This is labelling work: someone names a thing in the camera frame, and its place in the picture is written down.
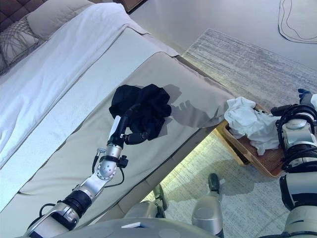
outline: pillow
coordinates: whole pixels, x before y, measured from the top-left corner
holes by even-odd
[[[7,64],[4,61],[4,57],[0,54],[0,75],[3,75],[7,70]]]
[[[26,17],[14,22],[0,33],[0,49],[7,65],[17,62],[28,55],[38,44],[28,25]]]
[[[48,0],[27,16],[35,35],[48,40],[63,24],[93,3],[88,0]]]

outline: robotic arm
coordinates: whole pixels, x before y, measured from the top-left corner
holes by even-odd
[[[47,214],[37,218],[25,233],[26,237],[50,238],[74,229],[82,215],[102,193],[105,185],[112,180],[118,167],[124,180],[122,168],[128,163],[126,156],[120,157],[124,143],[139,144],[147,139],[146,133],[125,135],[129,119],[139,107],[140,104],[135,104],[122,117],[115,118],[106,149],[97,150],[93,174],[77,185],[71,194],[59,201]],[[105,155],[100,158],[100,163],[94,171],[100,153]]]
[[[266,238],[317,236],[317,94],[298,91],[299,105],[271,110],[274,116],[281,116],[276,127],[284,152],[282,169],[287,174],[280,178],[280,188],[291,212],[284,233]]]

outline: white duvet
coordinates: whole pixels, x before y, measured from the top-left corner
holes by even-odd
[[[0,168],[127,27],[146,33],[129,18],[122,5],[95,4],[2,77]]]

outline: white cloth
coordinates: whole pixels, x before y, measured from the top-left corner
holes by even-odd
[[[131,20],[122,5],[92,5],[3,76],[0,85],[0,168],[126,27],[146,33]]]
[[[229,108],[224,113],[224,118],[236,138],[246,135],[259,155],[263,155],[267,149],[278,148],[275,122],[280,117],[254,110],[256,103],[243,97],[230,99],[227,104]]]

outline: black garment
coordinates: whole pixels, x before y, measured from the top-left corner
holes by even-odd
[[[168,100],[168,93],[154,84],[144,88],[122,85],[117,88],[109,111],[115,118],[117,115],[122,116],[134,104],[140,103],[139,110],[131,117],[128,126],[133,133],[147,132],[148,140],[152,140],[159,135],[165,122],[164,117],[170,116]]]

